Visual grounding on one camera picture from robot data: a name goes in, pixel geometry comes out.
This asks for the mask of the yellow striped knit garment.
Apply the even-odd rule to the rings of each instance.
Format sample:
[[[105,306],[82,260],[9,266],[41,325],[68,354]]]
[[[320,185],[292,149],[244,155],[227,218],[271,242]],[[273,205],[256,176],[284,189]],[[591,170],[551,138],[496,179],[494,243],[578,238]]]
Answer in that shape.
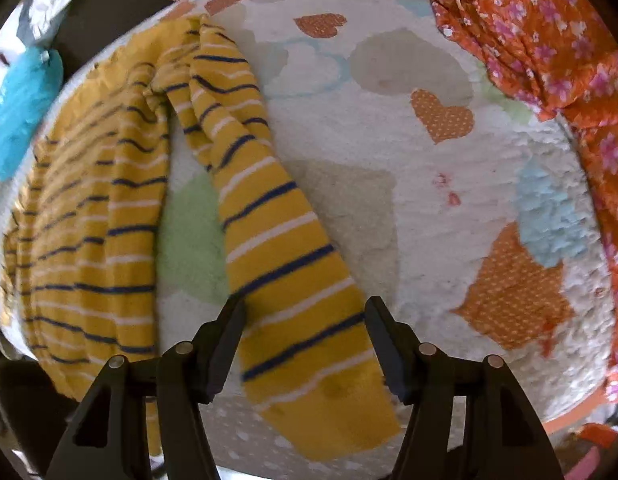
[[[399,426],[361,292],[274,153],[251,66],[207,15],[133,36],[36,142],[3,238],[1,283],[29,349],[77,400],[111,356],[155,356],[170,116],[217,192],[229,289],[247,310],[247,399],[314,462],[383,444]]]

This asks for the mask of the turquoise plush cushion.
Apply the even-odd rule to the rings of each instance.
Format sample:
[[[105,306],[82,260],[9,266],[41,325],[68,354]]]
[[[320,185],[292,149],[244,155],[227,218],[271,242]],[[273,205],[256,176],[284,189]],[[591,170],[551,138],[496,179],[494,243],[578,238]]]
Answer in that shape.
[[[0,87],[1,182],[14,176],[63,80],[59,53],[40,47],[25,50],[6,72]]]

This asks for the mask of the orange floral bedsheet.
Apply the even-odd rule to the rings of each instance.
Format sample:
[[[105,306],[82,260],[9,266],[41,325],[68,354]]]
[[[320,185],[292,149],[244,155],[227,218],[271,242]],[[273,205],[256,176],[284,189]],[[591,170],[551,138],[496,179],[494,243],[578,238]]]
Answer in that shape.
[[[605,397],[618,402],[618,42],[588,0],[425,0],[506,101],[561,117],[594,201],[614,297]]]

